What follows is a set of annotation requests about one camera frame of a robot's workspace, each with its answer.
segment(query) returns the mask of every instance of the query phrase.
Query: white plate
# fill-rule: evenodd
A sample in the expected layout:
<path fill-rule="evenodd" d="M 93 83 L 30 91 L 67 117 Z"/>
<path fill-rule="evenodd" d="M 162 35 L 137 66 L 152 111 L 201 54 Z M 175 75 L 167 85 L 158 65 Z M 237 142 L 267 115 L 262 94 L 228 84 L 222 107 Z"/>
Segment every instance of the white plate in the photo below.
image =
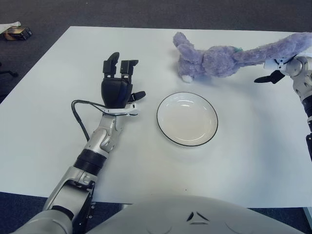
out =
<path fill-rule="evenodd" d="M 166 97 L 158 107 L 157 121 L 167 138 L 184 146 L 207 143 L 218 128 L 218 118 L 212 105 L 192 93 L 175 93 Z"/>

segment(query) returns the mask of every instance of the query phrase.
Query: gray carpet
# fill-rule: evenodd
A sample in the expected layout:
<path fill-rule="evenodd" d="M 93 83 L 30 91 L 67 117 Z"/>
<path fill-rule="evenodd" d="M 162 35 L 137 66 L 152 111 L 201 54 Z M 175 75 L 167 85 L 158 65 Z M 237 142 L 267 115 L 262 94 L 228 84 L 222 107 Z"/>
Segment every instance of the gray carpet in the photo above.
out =
<path fill-rule="evenodd" d="M 71 25 L 312 32 L 312 0 L 1 0 L 0 23 L 17 20 L 33 36 L 27 41 L 0 39 L 0 69 L 19 73 L 17 78 L 0 75 L 0 102 Z M 0 193 L 0 233 L 14 231 L 44 201 Z M 118 209 L 118 204 L 99 203 L 88 228 Z M 312 233 L 302 208 L 255 210 Z"/>

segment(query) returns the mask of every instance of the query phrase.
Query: plush toy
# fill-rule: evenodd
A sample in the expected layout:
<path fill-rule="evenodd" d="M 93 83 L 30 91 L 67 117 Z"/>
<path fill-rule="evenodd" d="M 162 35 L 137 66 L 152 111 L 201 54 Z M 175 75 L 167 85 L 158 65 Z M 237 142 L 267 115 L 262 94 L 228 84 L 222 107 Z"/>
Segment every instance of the plush toy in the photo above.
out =
<path fill-rule="evenodd" d="M 291 58 L 312 45 L 312 33 L 294 33 L 275 43 L 243 51 L 233 46 L 213 46 L 196 50 L 183 33 L 176 33 L 174 44 L 181 53 L 178 72 L 190 83 L 196 77 L 227 77 L 240 67 L 262 64 L 268 59 Z"/>

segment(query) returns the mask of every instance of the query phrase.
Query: silver robotic arm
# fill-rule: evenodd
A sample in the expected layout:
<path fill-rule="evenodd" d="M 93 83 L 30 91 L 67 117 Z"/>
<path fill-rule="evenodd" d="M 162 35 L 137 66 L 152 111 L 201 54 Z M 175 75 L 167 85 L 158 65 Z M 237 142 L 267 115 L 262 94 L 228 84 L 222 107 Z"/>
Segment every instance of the silver robotic arm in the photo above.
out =
<path fill-rule="evenodd" d="M 264 68 L 275 71 L 267 77 L 255 80 L 256 83 L 280 81 L 284 76 L 293 79 L 293 89 L 298 94 L 308 116 L 308 126 L 312 132 L 312 54 L 300 53 L 292 58 L 271 59 Z M 312 133 L 306 136 L 308 150 L 312 159 Z"/>
<path fill-rule="evenodd" d="M 145 96 L 145 92 L 131 94 L 131 76 L 137 60 L 122 61 L 121 78 L 114 77 L 118 57 L 119 53 L 116 52 L 104 61 L 101 92 L 105 106 L 82 100 L 72 103 L 74 116 L 86 135 L 87 144 L 48 197 L 43 211 L 16 230 L 15 234 L 84 233 L 87 220 L 92 217 L 92 197 L 97 175 L 116 146 L 125 119 L 138 115 L 135 101 Z M 102 112 L 100 124 L 91 137 L 76 113 L 76 103 L 93 105 Z"/>

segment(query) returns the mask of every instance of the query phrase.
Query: white table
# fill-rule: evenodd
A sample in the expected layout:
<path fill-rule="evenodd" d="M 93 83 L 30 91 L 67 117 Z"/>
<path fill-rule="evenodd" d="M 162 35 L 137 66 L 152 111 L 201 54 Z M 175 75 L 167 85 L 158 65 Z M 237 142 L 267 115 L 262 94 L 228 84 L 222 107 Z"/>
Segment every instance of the white table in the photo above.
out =
<path fill-rule="evenodd" d="M 182 31 L 196 48 L 251 49 L 290 33 L 70 27 L 0 105 L 0 188 L 48 196 L 85 139 L 74 99 L 102 102 L 102 64 L 113 52 L 138 59 L 133 91 L 145 90 L 141 114 L 129 117 L 99 174 L 95 200 L 135 203 L 159 194 L 201 195 L 244 207 L 312 205 L 307 117 L 290 78 L 255 84 L 261 65 L 228 78 L 186 84 L 178 77 L 172 37 Z M 167 95 L 193 92 L 215 108 L 219 127 L 207 144 L 185 148 L 159 130 L 156 110 Z M 78 106 L 89 132 L 101 114 Z"/>

